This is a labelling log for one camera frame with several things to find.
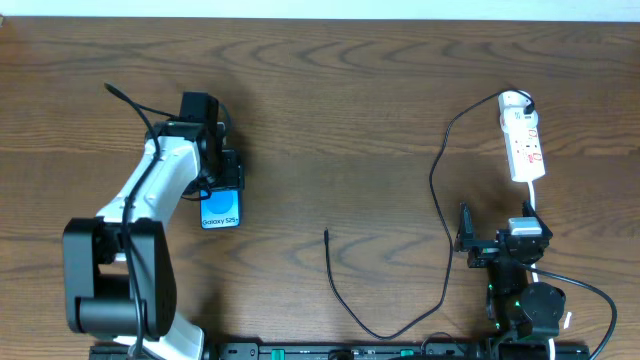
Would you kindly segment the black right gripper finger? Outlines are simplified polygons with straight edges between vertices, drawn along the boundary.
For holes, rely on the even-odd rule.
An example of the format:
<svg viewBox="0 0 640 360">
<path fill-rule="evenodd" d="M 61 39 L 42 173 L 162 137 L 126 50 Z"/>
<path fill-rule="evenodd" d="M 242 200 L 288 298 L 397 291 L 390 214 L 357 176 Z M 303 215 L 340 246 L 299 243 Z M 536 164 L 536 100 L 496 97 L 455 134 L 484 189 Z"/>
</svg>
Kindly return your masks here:
<svg viewBox="0 0 640 360">
<path fill-rule="evenodd" d="M 522 203 L 522 216 L 523 217 L 532 217 L 539 220 L 539 216 L 533 208 L 530 201 L 526 200 Z"/>
<path fill-rule="evenodd" d="M 474 239 L 474 227 L 471 218 L 471 212 L 468 205 L 464 202 L 460 204 L 460 221 L 457 232 L 458 241 L 466 241 Z"/>
</svg>

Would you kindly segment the blue Galaxy smartphone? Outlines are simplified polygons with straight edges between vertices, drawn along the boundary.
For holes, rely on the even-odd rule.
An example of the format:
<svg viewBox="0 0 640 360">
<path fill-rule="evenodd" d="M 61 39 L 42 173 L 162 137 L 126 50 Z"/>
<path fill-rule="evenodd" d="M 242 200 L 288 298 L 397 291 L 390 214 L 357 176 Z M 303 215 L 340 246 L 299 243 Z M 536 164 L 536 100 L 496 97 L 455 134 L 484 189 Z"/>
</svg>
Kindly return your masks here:
<svg viewBox="0 0 640 360">
<path fill-rule="evenodd" d="M 237 227 L 241 223 L 241 196 L 238 190 L 212 192 L 200 201 L 200 223 L 205 230 Z"/>
</svg>

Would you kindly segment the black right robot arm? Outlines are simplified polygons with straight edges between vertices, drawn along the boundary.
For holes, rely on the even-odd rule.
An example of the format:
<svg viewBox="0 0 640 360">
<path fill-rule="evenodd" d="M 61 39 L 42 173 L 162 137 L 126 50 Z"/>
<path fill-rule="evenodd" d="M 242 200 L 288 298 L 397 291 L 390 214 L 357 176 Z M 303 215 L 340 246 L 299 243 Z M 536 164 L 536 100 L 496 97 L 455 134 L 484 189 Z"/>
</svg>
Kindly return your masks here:
<svg viewBox="0 0 640 360">
<path fill-rule="evenodd" d="M 565 293 L 545 282 L 528 280 L 528 268 L 540 260 L 553 236 L 529 202 L 522 215 L 508 220 L 492 240 L 476 236 L 470 208 L 460 206 L 460 224 L 454 249 L 467 254 L 470 268 L 488 272 L 487 313 L 497 335 L 488 340 L 489 353 L 498 358 L 510 345 L 549 345 L 559 335 Z"/>
</svg>

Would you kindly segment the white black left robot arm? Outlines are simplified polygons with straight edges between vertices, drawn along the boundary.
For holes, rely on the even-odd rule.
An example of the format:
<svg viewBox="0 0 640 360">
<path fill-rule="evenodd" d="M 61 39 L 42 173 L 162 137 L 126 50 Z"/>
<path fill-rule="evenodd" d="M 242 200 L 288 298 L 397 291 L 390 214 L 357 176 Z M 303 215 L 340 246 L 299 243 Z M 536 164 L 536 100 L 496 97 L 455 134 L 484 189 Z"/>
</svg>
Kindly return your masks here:
<svg viewBox="0 0 640 360">
<path fill-rule="evenodd" d="M 205 331 L 180 315 L 166 239 L 183 198 L 206 201 L 244 187 L 228 128 L 169 121 L 146 135 L 139 164 L 92 218 L 73 218 L 63 235 L 66 320 L 75 333 L 113 341 L 121 356 L 207 359 Z"/>
</svg>

